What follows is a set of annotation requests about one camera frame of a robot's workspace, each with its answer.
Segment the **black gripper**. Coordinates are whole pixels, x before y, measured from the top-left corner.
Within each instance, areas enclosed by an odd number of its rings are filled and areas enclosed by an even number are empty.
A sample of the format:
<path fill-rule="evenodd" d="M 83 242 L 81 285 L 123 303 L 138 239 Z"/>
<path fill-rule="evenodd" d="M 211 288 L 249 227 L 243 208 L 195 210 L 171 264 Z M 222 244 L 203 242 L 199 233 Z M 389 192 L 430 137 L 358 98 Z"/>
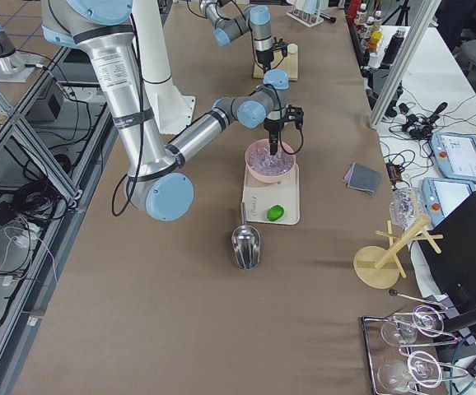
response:
<path fill-rule="evenodd" d="M 277 134 L 279 134 L 287 123 L 294 123 L 298 131 L 302 131 L 304 123 L 304 111 L 302 107 L 288 105 L 282 111 L 275 110 L 277 119 L 266 118 L 264 120 L 264 129 L 269 132 L 269 154 L 277 154 Z"/>
<path fill-rule="evenodd" d="M 263 74 L 271 69 L 274 60 L 274 52 L 280 50 L 282 56 L 287 56 L 287 43 L 283 39 L 268 37 L 265 39 L 254 38 L 254 51 L 256 62 L 262 66 Z"/>

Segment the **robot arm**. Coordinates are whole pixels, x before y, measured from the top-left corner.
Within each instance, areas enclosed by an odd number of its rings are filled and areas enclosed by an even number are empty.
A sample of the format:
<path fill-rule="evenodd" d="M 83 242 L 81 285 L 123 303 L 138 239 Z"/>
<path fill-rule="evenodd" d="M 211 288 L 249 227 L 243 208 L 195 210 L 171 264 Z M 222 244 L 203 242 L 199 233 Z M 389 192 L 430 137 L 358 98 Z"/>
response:
<path fill-rule="evenodd" d="M 194 186 L 181 169 L 229 125 L 263 126 L 271 150 L 278 151 L 284 126 L 303 124 L 303 110 L 287 103 L 287 74 L 272 67 L 276 42 L 269 9 L 248 6 L 228 20 L 221 8 L 220 1 L 200 4 L 220 45 L 251 35 L 264 79 L 251 94 L 221 98 L 194 117 L 194 97 L 182 95 L 171 77 L 156 2 L 41 4 L 45 39 L 80 49 L 91 61 L 130 162 L 120 181 L 128 204 L 160 221 L 176 220 L 189 210 Z"/>
<path fill-rule="evenodd" d="M 226 47 L 241 36 L 250 33 L 254 61 L 263 73 L 276 68 L 275 53 L 282 58 L 288 55 L 288 44 L 283 39 L 273 37 L 270 10 L 265 5 L 249 5 L 239 15 L 230 18 L 223 12 L 229 1 L 200 1 L 199 10 L 214 28 L 213 36 L 221 47 Z"/>

